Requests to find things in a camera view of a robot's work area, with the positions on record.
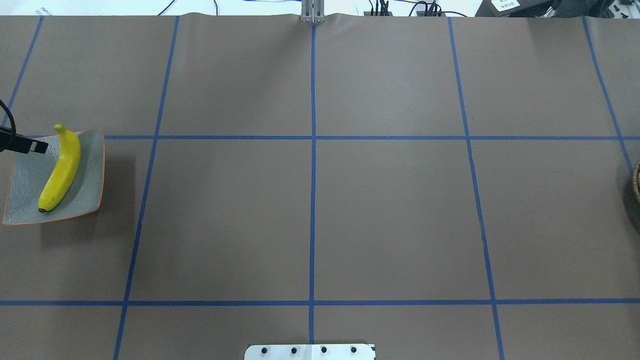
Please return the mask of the grey square plate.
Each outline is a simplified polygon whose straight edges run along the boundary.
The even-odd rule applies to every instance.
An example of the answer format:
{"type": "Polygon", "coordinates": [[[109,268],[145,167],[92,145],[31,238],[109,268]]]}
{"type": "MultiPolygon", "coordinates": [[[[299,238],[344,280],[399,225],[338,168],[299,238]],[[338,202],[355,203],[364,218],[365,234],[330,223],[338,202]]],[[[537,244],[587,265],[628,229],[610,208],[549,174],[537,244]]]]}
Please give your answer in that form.
{"type": "Polygon", "coordinates": [[[105,187],[105,133],[94,129],[36,137],[45,152],[15,153],[2,223],[51,223],[99,209],[105,187]]]}

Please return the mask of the brown wicker basket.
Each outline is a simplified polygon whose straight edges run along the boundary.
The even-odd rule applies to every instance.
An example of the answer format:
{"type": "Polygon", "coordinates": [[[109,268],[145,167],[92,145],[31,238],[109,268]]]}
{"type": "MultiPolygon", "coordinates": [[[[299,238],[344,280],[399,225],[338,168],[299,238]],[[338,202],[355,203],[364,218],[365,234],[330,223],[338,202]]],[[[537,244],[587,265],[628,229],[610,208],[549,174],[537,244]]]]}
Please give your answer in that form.
{"type": "Polygon", "coordinates": [[[640,203],[640,160],[638,160],[631,171],[631,192],[635,201],[640,203]]]}

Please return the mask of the black box white label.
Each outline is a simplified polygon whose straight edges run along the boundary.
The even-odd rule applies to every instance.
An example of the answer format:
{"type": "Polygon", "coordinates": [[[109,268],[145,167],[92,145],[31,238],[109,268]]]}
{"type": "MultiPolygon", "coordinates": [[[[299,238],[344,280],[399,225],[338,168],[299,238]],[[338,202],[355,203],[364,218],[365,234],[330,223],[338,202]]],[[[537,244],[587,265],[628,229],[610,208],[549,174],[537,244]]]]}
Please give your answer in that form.
{"type": "Polygon", "coordinates": [[[483,0],[474,14],[476,18],[539,18],[555,0],[483,0]]]}

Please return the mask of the aluminium frame post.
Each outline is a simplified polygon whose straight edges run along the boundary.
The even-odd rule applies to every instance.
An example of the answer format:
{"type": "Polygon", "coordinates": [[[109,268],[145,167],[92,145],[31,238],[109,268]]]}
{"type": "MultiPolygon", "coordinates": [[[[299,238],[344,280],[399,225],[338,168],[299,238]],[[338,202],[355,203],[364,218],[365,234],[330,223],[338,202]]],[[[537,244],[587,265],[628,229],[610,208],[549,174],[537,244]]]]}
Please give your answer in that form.
{"type": "Polygon", "coordinates": [[[301,22],[320,25],[326,21],[324,0],[301,0],[301,22]]]}

